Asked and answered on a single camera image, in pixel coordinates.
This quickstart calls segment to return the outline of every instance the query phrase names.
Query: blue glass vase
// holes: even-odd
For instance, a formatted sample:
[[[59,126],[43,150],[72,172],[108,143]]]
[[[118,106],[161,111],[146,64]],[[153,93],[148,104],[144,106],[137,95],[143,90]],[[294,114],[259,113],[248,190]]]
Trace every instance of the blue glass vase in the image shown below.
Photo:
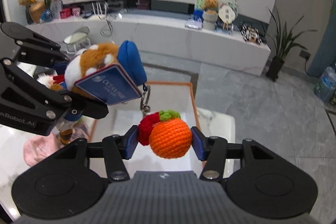
[[[50,22],[53,19],[53,14],[50,9],[47,9],[43,12],[40,18],[40,23]]]

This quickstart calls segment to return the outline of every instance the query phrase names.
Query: red crochet flower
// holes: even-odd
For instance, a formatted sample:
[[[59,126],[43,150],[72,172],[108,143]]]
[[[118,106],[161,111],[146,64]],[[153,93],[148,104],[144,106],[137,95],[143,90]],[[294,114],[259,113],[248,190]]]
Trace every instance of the red crochet flower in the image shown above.
[[[142,119],[138,126],[139,137],[138,141],[142,145],[149,145],[149,135],[153,130],[153,125],[160,122],[160,116],[158,112],[147,115]]]

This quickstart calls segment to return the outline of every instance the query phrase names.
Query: pink pouch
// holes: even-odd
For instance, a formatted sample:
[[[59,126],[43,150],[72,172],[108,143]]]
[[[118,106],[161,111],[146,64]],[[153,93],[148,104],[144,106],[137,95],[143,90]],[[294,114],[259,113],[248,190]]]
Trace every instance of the pink pouch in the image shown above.
[[[23,158],[28,166],[34,166],[60,149],[60,142],[53,133],[34,136],[23,146]]]

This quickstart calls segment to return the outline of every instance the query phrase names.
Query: metal clasp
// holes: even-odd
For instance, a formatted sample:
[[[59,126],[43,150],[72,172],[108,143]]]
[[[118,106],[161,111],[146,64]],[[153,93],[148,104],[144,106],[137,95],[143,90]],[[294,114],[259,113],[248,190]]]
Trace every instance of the metal clasp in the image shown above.
[[[151,111],[151,107],[148,105],[149,97],[151,95],[151,86],[143,86],[143,93],[140,101],[140,110],[143,117],[145,117]]]

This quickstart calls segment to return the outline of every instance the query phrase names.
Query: water bottle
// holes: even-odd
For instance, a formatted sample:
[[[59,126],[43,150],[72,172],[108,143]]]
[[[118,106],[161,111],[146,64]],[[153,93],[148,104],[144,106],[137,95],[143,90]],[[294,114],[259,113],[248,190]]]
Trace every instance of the water bottle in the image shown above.
[[[332,67],[327,67],[314,88],[317,98],[327,103],[336,90],[336,72]]]

